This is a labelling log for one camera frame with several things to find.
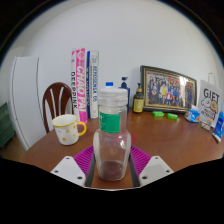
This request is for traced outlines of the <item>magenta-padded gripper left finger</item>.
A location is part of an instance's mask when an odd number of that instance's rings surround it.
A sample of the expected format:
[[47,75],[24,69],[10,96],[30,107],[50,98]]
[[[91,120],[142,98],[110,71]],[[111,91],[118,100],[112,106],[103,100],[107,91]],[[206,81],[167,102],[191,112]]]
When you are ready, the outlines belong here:
[[94,149],[90,146],[74,157],[65,156],[51,173],[76,185],[90,187],[93,181],[94,169]]

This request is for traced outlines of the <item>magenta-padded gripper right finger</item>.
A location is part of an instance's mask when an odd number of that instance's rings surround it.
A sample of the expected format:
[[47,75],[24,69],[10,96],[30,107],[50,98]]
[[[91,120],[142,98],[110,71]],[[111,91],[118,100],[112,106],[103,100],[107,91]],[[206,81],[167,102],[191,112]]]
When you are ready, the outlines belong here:
[[173,173],[160,156],[150,156],[132,146],[129,166],[134,187],[142,187]]

